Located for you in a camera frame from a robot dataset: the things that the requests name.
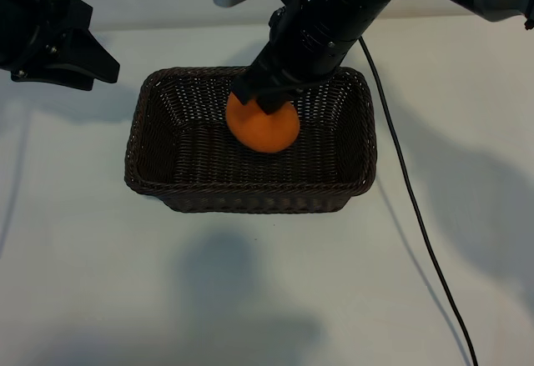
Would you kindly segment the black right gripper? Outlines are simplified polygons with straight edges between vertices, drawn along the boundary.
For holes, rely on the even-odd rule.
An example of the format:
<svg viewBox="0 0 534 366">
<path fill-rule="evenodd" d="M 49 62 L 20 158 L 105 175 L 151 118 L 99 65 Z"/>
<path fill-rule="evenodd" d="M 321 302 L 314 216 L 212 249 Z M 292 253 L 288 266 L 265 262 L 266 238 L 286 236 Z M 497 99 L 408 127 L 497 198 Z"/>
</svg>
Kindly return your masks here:
<svg viewBox="0 0 534 366">
<path fill-rule="evenodd" d="M 270 38 L 231 92 L 242 105 L 257 99 L 278 112 L 289 92 L 328 80 L 375 20 L 375 0 L 291 0 L 270 20 Z"/>
</svg>

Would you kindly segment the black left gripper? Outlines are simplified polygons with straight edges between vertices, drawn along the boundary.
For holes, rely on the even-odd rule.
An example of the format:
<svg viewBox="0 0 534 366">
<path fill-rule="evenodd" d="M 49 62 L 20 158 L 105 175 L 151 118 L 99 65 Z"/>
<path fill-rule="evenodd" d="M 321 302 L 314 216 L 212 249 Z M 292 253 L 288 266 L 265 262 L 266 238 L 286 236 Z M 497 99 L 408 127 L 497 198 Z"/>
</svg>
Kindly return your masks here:
<svg viewBox="0 0 534 366">
<path fill-rule="evenodd" d="M 82 0 L 1 0 L 1 69 L 16 83 L 116 83 L 120 65 L 89 31 L 92 16 Z"/>
</svg>

